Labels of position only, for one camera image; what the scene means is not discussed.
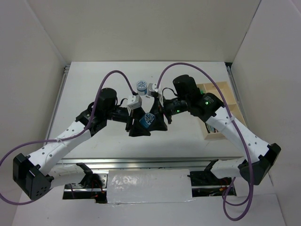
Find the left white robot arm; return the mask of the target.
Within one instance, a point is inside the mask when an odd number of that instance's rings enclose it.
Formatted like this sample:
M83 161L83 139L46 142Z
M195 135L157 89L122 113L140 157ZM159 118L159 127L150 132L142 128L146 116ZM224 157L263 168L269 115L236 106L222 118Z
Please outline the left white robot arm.
M106 127L108 120L125 123L126 131L133 137L138 136L139 132L150 135L140 124L144 114L138 93L129 95L127 106L122 107L114 89L100 90L95 101L58 137L47 141L46 145L28 156L20 153L13 159L13 180L31 201L38 200L56 186L77 183L87 188L95 182L100 183L100 177L84 163L61 168L57 163Z

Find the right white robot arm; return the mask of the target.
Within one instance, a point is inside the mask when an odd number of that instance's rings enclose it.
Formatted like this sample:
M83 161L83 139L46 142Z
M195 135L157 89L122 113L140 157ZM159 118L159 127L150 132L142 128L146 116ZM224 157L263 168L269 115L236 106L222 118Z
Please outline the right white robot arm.
M232 113L225 102L215 94L200 91L195 80L181 75L173 80L176 97L165 99L162 88L149 84L148 94L155 98L154 107L164 115L168 123L173 115L189 112L202 122L224 135L243 157L233 160L213 160L206 167L205 179L217 184L222 178L243 178L251 185L259 185L274 165L281 148L276 143L269 144L251 132Z

